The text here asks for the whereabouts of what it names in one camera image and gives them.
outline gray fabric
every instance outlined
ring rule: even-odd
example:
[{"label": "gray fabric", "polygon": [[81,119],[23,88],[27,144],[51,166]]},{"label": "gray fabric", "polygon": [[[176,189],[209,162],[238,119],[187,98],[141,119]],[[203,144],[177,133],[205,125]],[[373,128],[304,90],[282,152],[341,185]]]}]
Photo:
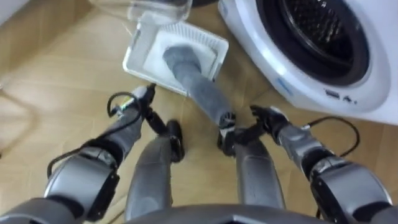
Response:
[{"label": "gray fabric", "polygon": [[232,113],[224,94],[201,74],[200,61],[190,46],[170,47],[164,52],[163,59],[174,77],[214,123],[219,126],[223,115]]}]

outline white tray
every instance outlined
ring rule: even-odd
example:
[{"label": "white tray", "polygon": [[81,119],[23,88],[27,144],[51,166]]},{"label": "white tray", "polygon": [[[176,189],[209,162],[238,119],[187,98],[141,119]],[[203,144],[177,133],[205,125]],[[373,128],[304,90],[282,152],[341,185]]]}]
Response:
[{"label": "white tray", "polygon": [[123,69],[131,75],[187,96],[187,91],[176,81],[162,58],[168,47],[181,44],[193,47],[201,63],[202,75],[215,81],[229,43],[186,22],[167,26],[138,26],[124,57]]}]

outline washing machine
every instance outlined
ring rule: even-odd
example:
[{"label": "washing machine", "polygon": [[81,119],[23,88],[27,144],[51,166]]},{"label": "washing machine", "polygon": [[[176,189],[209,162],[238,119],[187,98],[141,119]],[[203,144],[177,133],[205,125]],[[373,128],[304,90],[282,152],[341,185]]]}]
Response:
[{"label": "washing machine", "polygon": [[398,124],[398,1],[221,0],[252,61],[298,108]]}]

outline wire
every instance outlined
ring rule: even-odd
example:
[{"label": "wire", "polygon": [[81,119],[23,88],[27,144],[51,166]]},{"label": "wire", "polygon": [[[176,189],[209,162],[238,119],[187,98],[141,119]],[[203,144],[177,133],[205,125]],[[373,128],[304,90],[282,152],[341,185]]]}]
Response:
[{"label": "wire", "polygon": [[[337,121],[340,121],[340,122],[342,122],[342,123],[347,124],[347,125],[354,131],[354,133],[355,133],[356,140],[355,140],[355,143],[353,144],[353,146],[351,146],[348,150],[346,150],[345,152],[343,152],[343,153],[341,153],[341,154],[339,155],[340,157],[346,157],[346,156],[348,156],[349,154],[351,154],[352,152],[354,152],[355,149],[357,149],[358,146],[359,146],[359,144],[361,143],[361,136],[360,136],[360,134],[359,134],[359,131],[358,131],[357,127],[356,127],[355,125],[353,125],[351,122],[347,121],[347,120],[344,119],[344,118],[340,118],[340,117],[337,117],[337,116],[326,116],[326,117],[324,117],[324,118],[316,119],[315,121],[309,122],[308,124],[306,124],[305,126],[303,126],[302,129],[310,129],[310,128],[312,128],[313,126],[315,126],[315,125],[317,125],[317,124],[320,124],[320,123],[322,123],[322,122],[324,122],[324,121],[326,121],[326,120],[330,120],[330,119],[334,119],[334,120],[337,120]],[[320,211],[319,208],[318,208],[318,210],[317,210],[317,213],[316,213],[315,217],[316,217],[317,219],[320,219],[320,217],[321,217],[321,211]]]},{"label": "wire", "polygon": [[[113,94],[111,97],[109,97],[109,100],[108,100],[108,102],[106,104],[106,112],[107,112],[109,117],[112,116],[112,107],[111,107],[112,106],[112,102],[113,102],[113,100],[115,98],[117,98],[119,96],[128,96],[128,97],[133,98],[134,101],[137,102],[136,105],[137,105],[138,113],[137,113],[136,117],[133,120],[131,120],[130,122],[128,122],[128,123],[126,123],[126,124],[124,124],[124,125],[122,125],[122,126],[120,126],[118,128],[114,128],[114,129],[111,129],[109,131],[106,131],[105,133],[103,133],[100,136],[98,136],[96,139],[103,139],[103,138],[106,138],[106,137],[116,133],[116,132],[119,132],[119,131],[125,129],[126,127],[128,127],[128,126],[134,124],[135,122],[137,122],[138,119],[141,117],[141,115],[142,115],[142,105],[141,105],[141,103],[139,101],[139,98],[137,98],[135,95],[133,95],[132,93],[127,92],[127,91],[118,92],[118,93]],[[70,156],[72,156],[74,154],[79,153],[81,151],[81,149],[86,146],[86,144],[87,144],[87,142],[84,143],[83,145],[81,145],[79,148],[74,149],[74,150],[72,150],[70,152],[66,152],[66,153],[62,154],[61,156],[58,156],[58,157],[54,158],[53,160],[51,160],[49,162],[48,166],[47,166],[47,178],[49,179],[51,177],[53,166],[56,163],[66,159],[66,158],[68,158],[68,157],[70,157]]]}]

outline clear plastic bowl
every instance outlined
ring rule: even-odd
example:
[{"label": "clear plastic bowl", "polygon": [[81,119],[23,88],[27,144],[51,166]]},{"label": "clear plastic bowl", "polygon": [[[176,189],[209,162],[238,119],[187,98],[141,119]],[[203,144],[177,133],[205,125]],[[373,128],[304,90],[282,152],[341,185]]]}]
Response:
[{"label": "clear plastic bowl", "polygon": [[[192,0],[90,0],[103,11],[132,22],[151,25],[168,25],[184,21],[189,16]],[[142,21],[145,12],[157,14],[167,19]]]}]

